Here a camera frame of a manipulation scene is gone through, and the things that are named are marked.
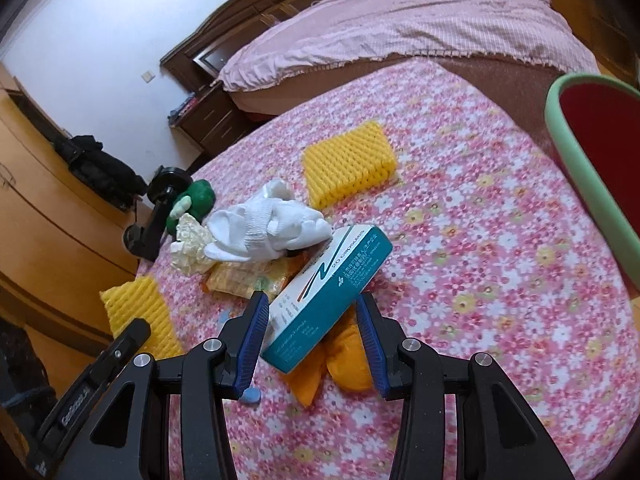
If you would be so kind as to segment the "teal white medicine box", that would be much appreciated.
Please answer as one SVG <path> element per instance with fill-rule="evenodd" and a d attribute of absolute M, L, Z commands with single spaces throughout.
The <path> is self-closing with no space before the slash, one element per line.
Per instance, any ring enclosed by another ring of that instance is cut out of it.
<path fill-rule="evenodd" d="M 377 226 L 334 231 L 271 301 L 262 358 L 291 373 L 356 301 L 392 249 Z"/>

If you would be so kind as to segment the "wooden wardrobe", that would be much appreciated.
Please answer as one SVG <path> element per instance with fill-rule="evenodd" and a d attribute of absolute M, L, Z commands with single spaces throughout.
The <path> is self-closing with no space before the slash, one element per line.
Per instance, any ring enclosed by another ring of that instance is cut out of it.
<path fill-rule="evenodd" d="M 134 279 L 131 222 L 67 169 L 1 73 L 1 315 L 23 327 L 56 393 L 111 342 L 100 293 Z"/>

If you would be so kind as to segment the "pink floral tablecloth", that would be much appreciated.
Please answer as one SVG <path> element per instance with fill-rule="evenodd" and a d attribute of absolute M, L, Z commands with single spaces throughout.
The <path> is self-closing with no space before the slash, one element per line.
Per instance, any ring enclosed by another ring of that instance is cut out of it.
<path fill-rule="evenodd" d="M 378 307 L 447 356 L 487 351 L 546 425 L 576 479 L 593 479 L 639 415 L 639 334 L 623 278 L 561 170 L 464 79 L 413 58 L 273 119 L 198 173 L 217 208 L 268 181 L 306 202 L 304 149 L 374 120 L 396 176 L 324 213 L 378 226 L 393 251 L 370 281 Z M 206 294 L 170 265 L 152 274 L 184 350 L 244 301 Z M 388 479 L 401 403 L 344 393 L 329 377 L 305 410 L 263 360 L 256 406 L 226 403 L 239 479 Z"/>

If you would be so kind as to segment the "crumpled cream paper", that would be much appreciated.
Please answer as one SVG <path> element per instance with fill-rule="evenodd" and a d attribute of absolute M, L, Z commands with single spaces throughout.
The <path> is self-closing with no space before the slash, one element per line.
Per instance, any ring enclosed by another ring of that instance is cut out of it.
<path fill-rule="evenodd" d="M 205 226 L 190 214 L 178 220 L 176 240 L 169 246 L 171 266 L 185 276 L 204 274 L 215 264 L 204 249 L 214 238 Z"/>

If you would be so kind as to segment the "orange snack packet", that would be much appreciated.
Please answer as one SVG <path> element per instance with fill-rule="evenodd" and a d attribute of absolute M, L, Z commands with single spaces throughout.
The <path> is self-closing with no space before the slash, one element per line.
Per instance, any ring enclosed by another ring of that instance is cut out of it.
<path fill-rule="evenodd" d="M 217 263 L 210 270 L 203 289 L 250 299 L 255 290 L 263 292 L 270 301 L 306 266 L 306 252 L 267 262 Z"/>

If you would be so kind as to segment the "black jacket hanging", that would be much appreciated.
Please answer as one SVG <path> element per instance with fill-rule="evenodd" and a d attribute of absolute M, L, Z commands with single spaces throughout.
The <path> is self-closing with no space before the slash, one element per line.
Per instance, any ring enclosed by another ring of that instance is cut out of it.
<path fill-rule="evenodd" d="M 53 147 L 76 179 L 121 211 L 131 209 L 136 199 L 145 196 L 148 190 L 141 176 L 104 152 L 103 144 L 93 136 L 58 138 Z"/>

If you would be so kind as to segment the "green clover shaped toy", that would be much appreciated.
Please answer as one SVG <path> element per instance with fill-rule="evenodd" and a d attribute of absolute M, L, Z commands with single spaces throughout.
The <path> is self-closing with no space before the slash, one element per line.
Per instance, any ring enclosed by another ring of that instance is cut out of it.
<path fill-rule="evenodd" d="M 171 207 L 169 217 L 166 221 L 167 233 L 176 237 L 179 219 L 184 214 L 190 214 L 198 223 L 212 211 L 216 202 L 216 194 L 207 180 L 196 180 L 192 182 L 181 193 Z"/>

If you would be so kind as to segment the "white sock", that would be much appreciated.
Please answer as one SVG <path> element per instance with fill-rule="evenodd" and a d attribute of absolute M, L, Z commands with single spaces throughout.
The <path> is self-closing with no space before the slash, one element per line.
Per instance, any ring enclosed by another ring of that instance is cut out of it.
<path fill-rule="evenodd" d="M 213 240 L 207 258 L 219 262 L 265 262 L 332 238 L 324 215 L 294 198 L 281 179 L 266 183 L 246 202 L 213 212 L 206 222 Z"/>

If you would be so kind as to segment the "dark wooden nightstand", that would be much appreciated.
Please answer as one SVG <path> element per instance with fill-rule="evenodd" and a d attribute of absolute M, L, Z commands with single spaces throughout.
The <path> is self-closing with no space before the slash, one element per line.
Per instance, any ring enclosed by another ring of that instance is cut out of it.
<path fill-rule="evenodd" d="M 198 144 L 207 155 L 216 157 L 252 131 L 246 115 L 215 82 L 196 94 L 169 122 Z"/>

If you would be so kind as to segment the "yellow foam net pad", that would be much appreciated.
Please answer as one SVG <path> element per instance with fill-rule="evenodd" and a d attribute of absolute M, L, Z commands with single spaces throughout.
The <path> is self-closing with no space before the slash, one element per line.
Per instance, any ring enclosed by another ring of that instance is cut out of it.
<path fill-rule="evenodd" d="M 383 127 L 364 122 L 308 146 L 302 165 L 310 206 L 321 210 L 386 182 L 397 160 Z"/>

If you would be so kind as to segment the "red bin green rim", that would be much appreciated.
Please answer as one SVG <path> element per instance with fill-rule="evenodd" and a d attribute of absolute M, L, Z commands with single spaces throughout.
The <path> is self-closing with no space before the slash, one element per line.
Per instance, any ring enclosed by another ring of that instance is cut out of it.
<path fill-rule="evenodd" d="M 567 74 L 544 121 L 561 164 L 618 264 L 639 285 L 639 91 L 616 78 Z"/>

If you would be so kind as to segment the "dark wooden headboard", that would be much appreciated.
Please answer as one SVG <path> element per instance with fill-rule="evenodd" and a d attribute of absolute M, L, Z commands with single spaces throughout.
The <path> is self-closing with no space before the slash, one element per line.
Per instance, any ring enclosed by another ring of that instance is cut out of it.
<path fill-rule="evenodd" d="M 228 0 L 177 47 L 160 59 L 186 91 L 217 79 L 242 47 L 321 0 Z"/>

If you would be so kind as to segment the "pink striped bed quilt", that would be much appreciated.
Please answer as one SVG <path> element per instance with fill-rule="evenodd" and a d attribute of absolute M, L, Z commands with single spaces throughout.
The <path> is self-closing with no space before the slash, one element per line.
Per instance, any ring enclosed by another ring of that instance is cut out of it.
<path fill-rule="evenodd" d="M 235 52 L 219 73 L 230 92 L 269 89 L 314 70 L 359 61 L 440 56 L 448 32 L 463 22 L 460 0 L 321 0 Z"/>

